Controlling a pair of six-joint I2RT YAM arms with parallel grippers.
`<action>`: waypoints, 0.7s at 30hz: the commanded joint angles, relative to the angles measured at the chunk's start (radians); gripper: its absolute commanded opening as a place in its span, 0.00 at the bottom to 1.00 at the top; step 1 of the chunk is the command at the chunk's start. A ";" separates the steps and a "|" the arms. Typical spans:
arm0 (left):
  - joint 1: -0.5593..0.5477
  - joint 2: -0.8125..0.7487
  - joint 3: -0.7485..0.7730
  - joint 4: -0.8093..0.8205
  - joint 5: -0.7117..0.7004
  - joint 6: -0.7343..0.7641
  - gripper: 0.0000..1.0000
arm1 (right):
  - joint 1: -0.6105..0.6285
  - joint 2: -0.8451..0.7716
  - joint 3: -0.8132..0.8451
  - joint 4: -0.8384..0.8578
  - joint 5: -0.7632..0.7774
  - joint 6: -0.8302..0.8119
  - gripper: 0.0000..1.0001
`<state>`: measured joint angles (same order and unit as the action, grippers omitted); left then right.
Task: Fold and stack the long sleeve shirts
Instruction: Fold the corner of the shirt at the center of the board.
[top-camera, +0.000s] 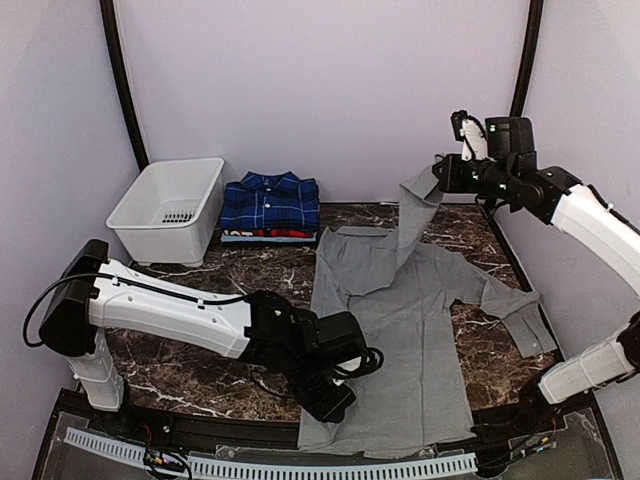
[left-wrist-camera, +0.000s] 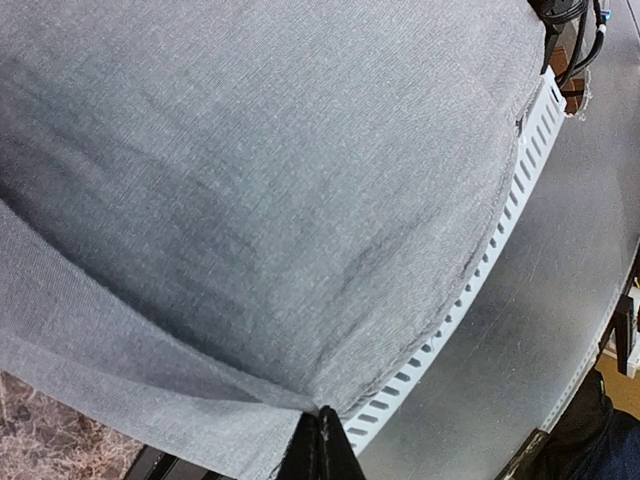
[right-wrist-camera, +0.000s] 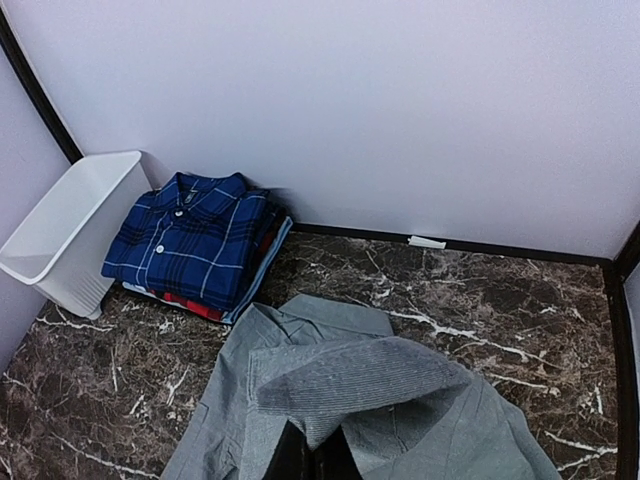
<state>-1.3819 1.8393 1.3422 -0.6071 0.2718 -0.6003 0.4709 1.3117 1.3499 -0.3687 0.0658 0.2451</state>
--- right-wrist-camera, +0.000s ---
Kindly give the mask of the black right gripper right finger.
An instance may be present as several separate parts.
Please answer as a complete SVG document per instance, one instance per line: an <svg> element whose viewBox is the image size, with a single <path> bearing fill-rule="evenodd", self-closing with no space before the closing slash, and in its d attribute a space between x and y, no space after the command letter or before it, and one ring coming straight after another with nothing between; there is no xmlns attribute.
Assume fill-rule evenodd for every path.
<svg viewBox="0 0 640 480"><path fill-rule="evenodd" d="M341 427L314 451L314 478L357 480L360 473Z"/></svg>

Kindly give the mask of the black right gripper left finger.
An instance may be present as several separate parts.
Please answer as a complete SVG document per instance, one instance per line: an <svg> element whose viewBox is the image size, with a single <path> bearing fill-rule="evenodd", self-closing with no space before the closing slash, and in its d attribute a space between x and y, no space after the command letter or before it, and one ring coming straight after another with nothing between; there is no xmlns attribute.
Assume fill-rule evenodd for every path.
<svg viewBox="0 0 640 480"><path fill-rule="evenodd" d="M306 437L287 421L263 480L309 480L313 478L313 452Z"/></svg>

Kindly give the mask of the grey long sleeve shirt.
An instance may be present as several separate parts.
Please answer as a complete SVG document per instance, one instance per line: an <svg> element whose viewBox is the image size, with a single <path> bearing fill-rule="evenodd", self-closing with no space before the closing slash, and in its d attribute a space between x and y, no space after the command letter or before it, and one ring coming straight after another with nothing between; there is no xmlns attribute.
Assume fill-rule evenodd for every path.
<svg viewBox="0 0 640 480"><path fill-rule="evenodd" d="M393 333L379 310L300 294L232 328L166 479L263 479L287 421L313 452L341 427L359 479L555 479L523 412Z"/></svg>

